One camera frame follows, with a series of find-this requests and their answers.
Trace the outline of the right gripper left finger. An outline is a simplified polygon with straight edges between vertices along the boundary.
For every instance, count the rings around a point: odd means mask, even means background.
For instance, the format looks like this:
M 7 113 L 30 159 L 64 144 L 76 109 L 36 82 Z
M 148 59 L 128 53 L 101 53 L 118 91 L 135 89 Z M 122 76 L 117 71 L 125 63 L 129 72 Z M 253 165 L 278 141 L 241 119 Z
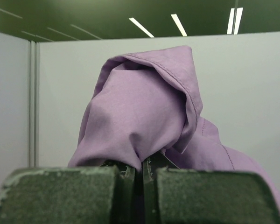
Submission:
M 0 188 L 0 224 L 136 224 L 135 169 L 23 168 Z

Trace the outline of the purple cloth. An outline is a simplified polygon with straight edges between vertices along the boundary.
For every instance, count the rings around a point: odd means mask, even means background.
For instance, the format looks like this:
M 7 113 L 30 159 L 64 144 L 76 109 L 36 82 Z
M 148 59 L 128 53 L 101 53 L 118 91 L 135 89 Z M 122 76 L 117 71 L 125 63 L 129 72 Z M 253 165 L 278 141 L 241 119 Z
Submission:
M 103 65 L 83 115 L 69 167 L 120 161 L 141 170 L 162 152 L 179 168 L 252 171 L 280 192 L 264 169 L 222 145 L 218 128 L 201 117 L 203 103 L 189 46 L 129 53 Z

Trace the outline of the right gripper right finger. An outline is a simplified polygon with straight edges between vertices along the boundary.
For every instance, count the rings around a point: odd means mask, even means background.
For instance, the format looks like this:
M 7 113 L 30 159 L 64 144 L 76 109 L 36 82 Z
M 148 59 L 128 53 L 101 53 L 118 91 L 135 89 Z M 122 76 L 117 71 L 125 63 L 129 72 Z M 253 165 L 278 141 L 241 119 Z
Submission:
M 280 211 L 256 173 L 180 169 L 157 152 L 142 163 L 148 224 L 280 224 Z

